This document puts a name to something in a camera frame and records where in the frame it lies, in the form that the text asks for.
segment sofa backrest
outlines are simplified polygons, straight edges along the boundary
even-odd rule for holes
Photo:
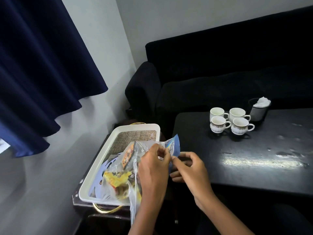
[[[309,61],[313,6],[146,44],[161,84]]]

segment ziplock bag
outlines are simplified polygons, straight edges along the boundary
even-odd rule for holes
[[[131,142],[123,153],[106,169],[103,175],[102,184],[106,191],[103,198],[104,201],[114,200],[119,201],[121,205],[130,205],[131,224],[135,221],[135,215],[138,212],[142,198],[138,164],[141,157],[155,143],[168,148],[172,156],[180,154],[178,135],[165,142],[152,140]]]

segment teacup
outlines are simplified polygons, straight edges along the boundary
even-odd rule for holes
[[[210,128],[214,133],[221,133],[230,126],[230,121],[226,121],[222,116],[214,116],[211,119]]]
[[[249,117],[248,121],[251,120],[251,116],[250,115],[246,115],[246,111],[244,109],[241,108],[231,108],[229,111],[229,121],[233,122],[234,118],[238,118],[238,117]]]
[[[254,128],[254,124],[249,124],[249,121],[247,119],[241,117],[234,118],[231,126],[232,132],[237,135],[243,135],[247,131],[254,130]]]
[[[212,108],[210,110],[210,122],[211,122],[212,117],[214,117],[214,116],[222,116],[222,117],[224,117],[224,115],[227,115],[226,119],[229,118],[229,114],[225,113],[225,111],[222,108],[214,107],[214,108]]]

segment white wall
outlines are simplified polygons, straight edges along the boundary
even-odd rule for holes
[[[148,42],[313,5],[313,0],[116,0],[138,68]]]
[[[45,152],[0,155],[0,234],[71,235],[80,218],[71,195],[114,123],[125,118],[134,61],[115,0],[62,0],[109,90],[57,118]]]

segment table surface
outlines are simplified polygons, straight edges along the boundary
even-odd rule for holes
[[[269,110],[243,136],[210,130],[209,112],[176,117],[181,151],[205,163],[212,183],[313,196],[313,108]]]

